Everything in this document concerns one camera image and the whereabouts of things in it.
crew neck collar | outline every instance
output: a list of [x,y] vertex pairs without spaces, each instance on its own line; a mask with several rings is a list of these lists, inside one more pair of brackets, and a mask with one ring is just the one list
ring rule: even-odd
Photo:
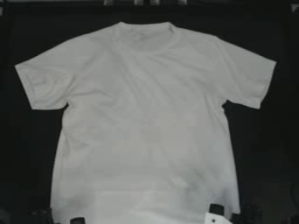
[[[179,38],[182,36],[179,27],[177,27],[171,22],[162,22],[162,23],[154,23],[154,24],[128,24],[126,22],[119,22],[115,24],[115,41],[118,49],[130,51],[132,54],[138,55],[155,55],[158,53],[162,53],[167,51],[179,41]],[[157,48],[151,51],[139,51],[134,47],[130,47],[126,45],[122,41],[122,31],[130,31],[134,29],[146,30],[146,31],[171,31],[173,36],[170,38],[170,41],[167,44]]]

shirt body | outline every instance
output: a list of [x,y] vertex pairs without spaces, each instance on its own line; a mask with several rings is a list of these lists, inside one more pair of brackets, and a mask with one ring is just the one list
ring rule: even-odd
[[259,108],[275,62],[207,33],[123,22],[16,65],[34,109],[60,109],[51,207],[67,224],[199,224],[239,213],[222,108]]

short sleeve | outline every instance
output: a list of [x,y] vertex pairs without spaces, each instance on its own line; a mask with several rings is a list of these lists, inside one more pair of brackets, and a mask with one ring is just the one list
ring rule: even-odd
[[219,97],[254,109],[262,101],[273,80],[277,62],[214,36],[214,82]]
[[67,105],[83,47],[74,38],[15,65],[32,109],[60,109]]

sleeve hem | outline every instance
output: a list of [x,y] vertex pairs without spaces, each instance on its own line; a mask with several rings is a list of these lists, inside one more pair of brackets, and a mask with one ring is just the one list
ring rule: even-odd
[[269,63],[270,63],[270,66],[269,66],[269,69],[267,69],[267,76],[263,79],[265,85],[261,88],[259,97],[257,98],[255,102],[251,105],[253,108],[255,108],[255,109],[261,109],[263,100],[267,96],[267,91],[270,89],[271,80],[273,80],[273,76],[274,76],[277,61],[270,60]]
[[34,86],[32,86],[32,83],[31,83],[30,78],[28,78],[27,67],[23,64],[18,64],[15,66],[15,69],[16,69],[16,72],[19,74],[20,81],[23,83],[23,89],[24,89],[24,92],[27,94],[27,98],[28,98],[31,107],[32,107],[32,109],[35,109],[36,98],[35,98],[35,94],[34,94]]

t-shirt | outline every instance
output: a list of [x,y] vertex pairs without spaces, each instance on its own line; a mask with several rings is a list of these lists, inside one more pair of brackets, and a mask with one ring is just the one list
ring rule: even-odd
[[64,110],[56,222],[201,224],[239,213],[223,103],[259,109],[277,62],[171,22],[119,22],[15,66],[32,109]]

